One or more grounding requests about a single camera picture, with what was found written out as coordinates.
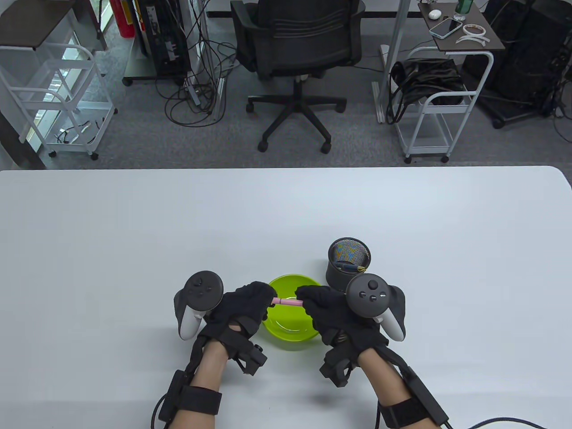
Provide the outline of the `person's left hand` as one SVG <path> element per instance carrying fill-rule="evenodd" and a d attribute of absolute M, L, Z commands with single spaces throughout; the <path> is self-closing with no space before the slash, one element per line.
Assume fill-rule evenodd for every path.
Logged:
<path fill-rule="evenodd" d="M 218 341 L 230 358 L 253 349 L 251 337 L 267 317 L 268 307 L 276 290 L 263 282 L 252 282 L 223 294 L 221 302 L 206 317 L 206 326 L 195 343 L 204 347 L 208 341 Z"/>

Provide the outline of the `person's right hand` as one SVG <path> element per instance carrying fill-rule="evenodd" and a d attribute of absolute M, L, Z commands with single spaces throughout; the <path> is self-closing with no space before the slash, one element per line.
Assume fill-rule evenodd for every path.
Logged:
<path fill-rule="evenodd" d="M 345 335 L 345 341 L 358 355 L 367 349 L 389 344 L 378 323 L 352 311 L 345 294 L 328 286 L 301 286 L 295 295 L 302 301 L 325 345 L 335 346 L 340 334 Z"/>

